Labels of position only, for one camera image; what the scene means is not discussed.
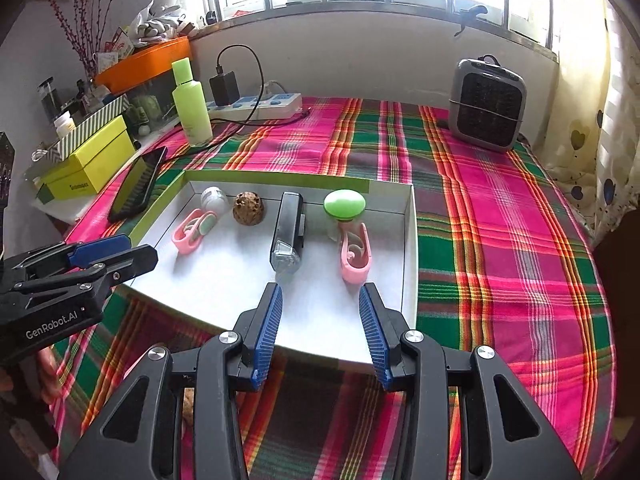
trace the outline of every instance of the black phone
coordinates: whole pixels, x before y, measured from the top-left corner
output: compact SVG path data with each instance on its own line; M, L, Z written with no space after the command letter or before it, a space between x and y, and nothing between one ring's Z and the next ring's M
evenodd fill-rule
M111 205L110 224L131 218L146 209L165 156L166 147L162 147L143 153L133 161Z

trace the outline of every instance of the pink clip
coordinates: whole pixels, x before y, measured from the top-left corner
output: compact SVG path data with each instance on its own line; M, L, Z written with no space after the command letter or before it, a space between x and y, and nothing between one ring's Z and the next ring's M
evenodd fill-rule
M204 235L216 224L217 217L212 212L195 209L184 221L178 225L171 241L180 254L190 254L195 251Z
M371 268L371 246L367 227L361 222L360 235L350 230L352 223L340 222L342 250L340 252L340 272L347 283L361 285L367 281Z

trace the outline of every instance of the window sill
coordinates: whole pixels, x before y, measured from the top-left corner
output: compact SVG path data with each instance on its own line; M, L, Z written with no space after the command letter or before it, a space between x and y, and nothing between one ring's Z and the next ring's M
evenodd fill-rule
M460 23L460 15L447 12L444 9L436 9L434 7L422 7L408 4L390 4L385 2L317 2L308 4L297 4L287 7L280 7L278 9L268 9L246 14L244 16L238 16L237 18L231 18L223 20L222 22L215 23L213 25L207 25L207 27L201 28L197 34L193 37L203 38L218 30L226 28L237 27L239 25L247 25L248 23L262 22L264 20L271 20L273 18L284 18L286 16L301 16L303 14L315 14L316 12L390 12L392 14L406 14L409 16L421 16L423 18L433 18L435 20L443 20L444 22ZM555 52L545 48L544 46L536 43L529 38L525 38L512 32L505 30L504 28L494 25L493 23L486 22L484 20L474 20L468 24L467 27L482 30L488 32L494 36L498 36L513 43L517 43L525 48L533 50L542 56L545 56L552 61L558 62L558 56Z

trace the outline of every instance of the portable heater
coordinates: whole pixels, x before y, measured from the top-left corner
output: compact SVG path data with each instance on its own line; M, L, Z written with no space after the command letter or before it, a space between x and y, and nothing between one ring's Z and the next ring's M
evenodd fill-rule
M483 60L487 57L495 64ZM495 57L463 59L453 78L449 129L467 142L506 152L518 137L526 97L523 79Z

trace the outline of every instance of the white power strip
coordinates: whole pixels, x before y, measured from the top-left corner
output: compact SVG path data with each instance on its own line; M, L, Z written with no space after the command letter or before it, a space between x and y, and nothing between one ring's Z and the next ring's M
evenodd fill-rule
M257 96L241 97L233 104L216 106L214 102L207 103L209 118L226 121L246 121L255 106ZM252 115L252 121L270 121L273 119L290 119L302 111L302 95L277 94L260 101Z

